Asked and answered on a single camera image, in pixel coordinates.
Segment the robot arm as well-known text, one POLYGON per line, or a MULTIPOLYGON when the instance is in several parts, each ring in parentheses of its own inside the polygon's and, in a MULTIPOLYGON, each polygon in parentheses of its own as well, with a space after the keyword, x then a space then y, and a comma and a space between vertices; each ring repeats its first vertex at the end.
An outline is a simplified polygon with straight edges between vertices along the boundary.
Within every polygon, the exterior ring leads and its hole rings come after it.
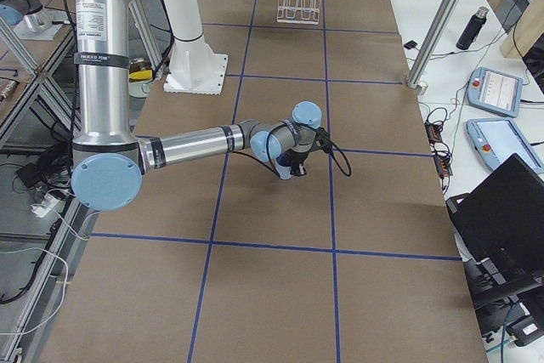
POLYGON ((1 0, 1 17, 22 40, 53 41, 64 18, 54 23, 54 13, 41 0, 1 0))
MULTIPOLYGON (((73 139, 71 188, 81 204, 112 211, 134 200, 150 170, 251 149, 289 178, 324 143, 320 107, 303 101, 269 125, 247 120, 167 138, 139 138, 128 119, 128 8, 135 0, 75 0, 75 62, 82 125, 73 139)), ((197 0, 163 0, 173 34, 168 92, 219 94, 228 58, 207 44, 197 0)))

